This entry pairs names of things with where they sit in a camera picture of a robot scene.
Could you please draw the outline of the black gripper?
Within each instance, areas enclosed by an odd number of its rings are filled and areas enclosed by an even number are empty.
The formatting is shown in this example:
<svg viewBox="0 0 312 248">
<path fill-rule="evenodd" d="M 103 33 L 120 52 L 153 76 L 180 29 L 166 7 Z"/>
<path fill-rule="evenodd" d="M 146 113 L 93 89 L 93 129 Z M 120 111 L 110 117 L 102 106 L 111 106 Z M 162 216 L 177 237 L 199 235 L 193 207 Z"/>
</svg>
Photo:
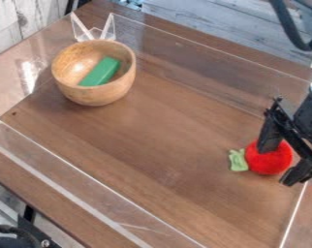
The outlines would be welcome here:
<svg viewBox="0 0 312 248">
<path fill-rule="evenodd" d="M 271 107 L 264 111 L 264 122 L 260 128 L 256 151 L 260 154 L 276 150 L 284 140 L 302 158 L 288 168 L 279 182 L 292 186 L 312 178 L 312 97 L 307 96 L 295 108 L 282 97 L 274 99 Z"/>
</svg>

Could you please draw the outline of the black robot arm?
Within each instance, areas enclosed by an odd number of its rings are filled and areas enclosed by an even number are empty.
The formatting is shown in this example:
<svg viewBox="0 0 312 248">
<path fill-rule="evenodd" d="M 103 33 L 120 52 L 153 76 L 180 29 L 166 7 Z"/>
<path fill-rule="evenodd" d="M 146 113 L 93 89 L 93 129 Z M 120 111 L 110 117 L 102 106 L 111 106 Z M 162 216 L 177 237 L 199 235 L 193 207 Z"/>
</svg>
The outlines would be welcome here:
<svg viewBox="0 0 312 248">
<path fill-rule="evenodd" d="M 307 93 L 298 107 L 278 96 L 271 107 L 264 111 L 264 121 L 256 139 L 256 151 L 274 151 L 282 140 L 299 156 L 298 163 L 286 170 L 279 182 L 292 186 L 312 178 L 312 82 Z"/>
</svg>

